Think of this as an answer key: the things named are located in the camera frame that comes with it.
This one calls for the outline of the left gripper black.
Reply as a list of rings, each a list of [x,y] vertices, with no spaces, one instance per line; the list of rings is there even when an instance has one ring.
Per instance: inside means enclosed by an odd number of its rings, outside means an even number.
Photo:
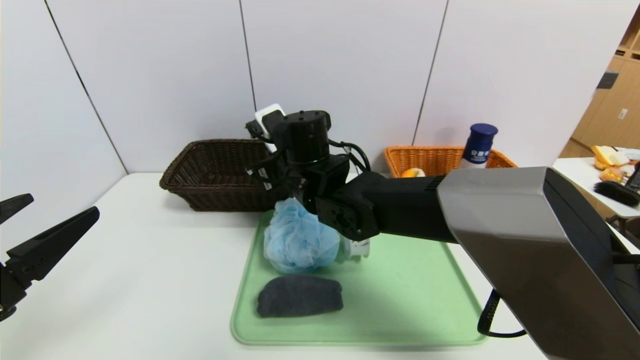
[[[30,193],[0,201],[0,224],[34,202]],[[0,321],[16,312],[33,281],[43,280],[58,262],[98,221],[98,207],[92,206],[7,251],[9,260],[0,265]]]

